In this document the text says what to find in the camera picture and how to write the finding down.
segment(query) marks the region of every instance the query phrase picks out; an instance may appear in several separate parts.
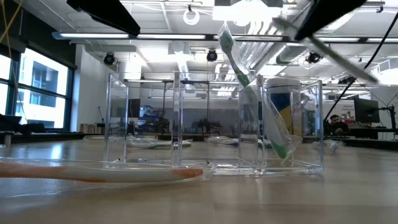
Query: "table surface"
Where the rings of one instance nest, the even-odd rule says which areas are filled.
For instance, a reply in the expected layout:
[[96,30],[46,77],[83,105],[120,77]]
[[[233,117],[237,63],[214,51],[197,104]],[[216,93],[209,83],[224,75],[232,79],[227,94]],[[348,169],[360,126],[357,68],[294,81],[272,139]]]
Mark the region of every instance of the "table surface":
[[[101,160],[103,144],[14,145],[0,149],[0,156]],[[323,175],[214,176],[179,185],[3,197],[0,219],[40,224],[397,223],[397,175],[396,152],[344,147],[326,156]],[[34,184],[25,180],[22,189]],[[0,189],[7,190],[1,181]]]

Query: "window frame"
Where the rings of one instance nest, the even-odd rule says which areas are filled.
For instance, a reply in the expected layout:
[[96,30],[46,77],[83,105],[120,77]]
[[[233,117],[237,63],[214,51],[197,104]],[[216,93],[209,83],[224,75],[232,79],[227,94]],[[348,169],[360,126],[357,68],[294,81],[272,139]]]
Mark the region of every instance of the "window frame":
[[[35,48],[27,48],[30,50],[33,50],[34,52],[37,52],[38,54],[43,55],[44,57],[49,58],[50,60],[53,60],[57,63],[60,63],[63,66],[66,66],[68,68],[68,76],[67,76],[67,83],[66,83],[66,94],[58,94],[52,91],[44,90],[41,88],[37,88],[34,86],[26,85],[19,83],[19,72],[20,72],[20,64],[21,64],[21,53],[17,52],[15,50],[12,50],[11,52],[11,69],[10,69],[10,74],[9,74],[9,79],[3,79],[0,78],[0,83],[8,85],[8,93],[7,93],[7,103],[6,103],[6,114],[14,115],[16,113],[16,108],[17,108],[17,94],[18,94],[18,88],[19,89],[24,89],[24,90],[30,90],[34,91],[36,93],[41,93],[45,94],[48,96],[54,96],[54,97],[59,97],[65,99],[65,111],[63,115],[63,128],[46,128],[46,131],[70,131],[70,121],[71,121],[71,113],[72,113],[72,94],[73,94],[73,77],[75,75],[75,69],[69,67],[68,65],[65,65],[64,63],[59,62],[59,60],[55,60],[52,57],[49,57],[46,54],[43,54],[39,50]],[[7,58],[9,58],[8,54],[8,49],[5,48],[3,45],[0,45],[0,55],[3,55]]]

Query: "ceiling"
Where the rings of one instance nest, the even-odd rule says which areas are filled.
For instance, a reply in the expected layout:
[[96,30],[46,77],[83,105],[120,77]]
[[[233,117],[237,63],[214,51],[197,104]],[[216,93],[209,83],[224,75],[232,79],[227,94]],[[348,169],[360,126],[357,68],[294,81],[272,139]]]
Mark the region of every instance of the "ceiling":
[[[90,16],[83,12],[74,11],[66,4],[66,1],[67,0],[24,0],[23,7],[60,32],[120,32],[95,22]],[[153,2],[150,3],[150,0],[148,0],[149,4],[125,4],[124,6],[141,26],[142,33],[217,34],[223,22],[212,20],[210,14],[214,2],[211,0],[201,2],[203,2],[203,6],[200,9],[205,12],[200,13],[200,20],[194,26],[190,26],[183,21],[183,13],[186,10],[186,6],[169,6],[167,4],[162,6]],[[385,2],[386,5],[382,13],[376,13],[376,8],[366,8],[357,11],[347,23],[337,30],[334,30],[330,35],[382,37],[394,18],[394,13],[398,11],[398,2],[391,0]],[[250,28],[250,25],[240,27],[233,22],[228,22],[228,25],[233,34],[247,34]],[[390,36],[398,37],[398,24],[395,25]],[[178,70],[176,62],[165,60],[168,55],[169,43],[171,43],[171,41],[164,40],[92,40],[91,42],[83,42],[83,44],[87,46],[98,44],[100,44],[101,47],[105,45],[135,46],[147,62],[146,65],[142,67],[142,71],[147,73],[172,72]],[[187,62],[189,70],[207,70],[213,72],[217,63],[206,61],[206,51],[210,48],[214,48],[217,52],[221,52],[218,43],[196,41],[190,42],[189,45],[205,50],[204,52],[197,52],[195,59]],[[370,58],[375,51],[377,45],[332,44],[330,47],[346,58],[349,58],[352,62],[357,63],[359,66],[364,66],[367,59]],[[98,58],[102,58],[105,52],[96,51],[95,54]],[[116,56],[119,58],[126,58],[129,54],[128,52],[118,52]],[[223,59],[222,54],[218,54],[218,56],[218,61]],[[384,45],[375,59],[375,62],[382,62],[391,57],[398,57],[398,45]],[[322,60],[318,64],[309,66],[304,62],[303,57],[294,62],[292,66],[288,66],[283,70],[283,73],[287,76],[319,78],[324,81],[330,80],[331,77],[337,77],[343,72],[342,69],[327,60]]]

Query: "security camera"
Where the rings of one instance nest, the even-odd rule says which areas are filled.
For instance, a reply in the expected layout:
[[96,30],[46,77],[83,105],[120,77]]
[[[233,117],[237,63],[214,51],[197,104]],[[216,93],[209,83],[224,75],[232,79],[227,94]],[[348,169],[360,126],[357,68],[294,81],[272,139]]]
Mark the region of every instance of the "security camera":
[[318,63],[320,60],[322,60],[322,56],[314,51],[311,51],[310,54],[308,55],[307,58],[305,58],[305,61],[308,63]]
[[216,50],[210,49],[207,53],[207,61],[208,62],[215,62],[217,61],[217,53]]
[[114,57],[114,52],[106,53],[106,56],[104,58],[104,63],[106,65],[114,65],[116,63],[116,58]]

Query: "acrylic compartment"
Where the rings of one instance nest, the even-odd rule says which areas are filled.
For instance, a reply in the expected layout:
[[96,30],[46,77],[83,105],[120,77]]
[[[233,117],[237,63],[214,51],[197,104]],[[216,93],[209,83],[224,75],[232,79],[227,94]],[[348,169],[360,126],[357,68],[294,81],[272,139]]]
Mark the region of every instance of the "acrylic compartment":
[[[217,174],[307,174],[323,170],[321,81],[289,77],[286,80],[299,80],[298,88],[274,92],[267,83],[275,77],[249,75],[251,83],[243,88],[236,75],[165,74],[170,78],[142,83],[128,80],[128,73],[109,76],[107,161],[120,158],[150,164],[216,166]],[[264,131],[268,120],[264,104],[281,93],[289,99],[285,102],[289,112],[283,116],[290,125],[285,125],[290,134],[303,139],[284,159],[270,147]],[[134,135],[132,126],[136,127]],[[215,144],[210,138],[225,138],[230,144]],[[137,139],[159,144],[141,147]]]

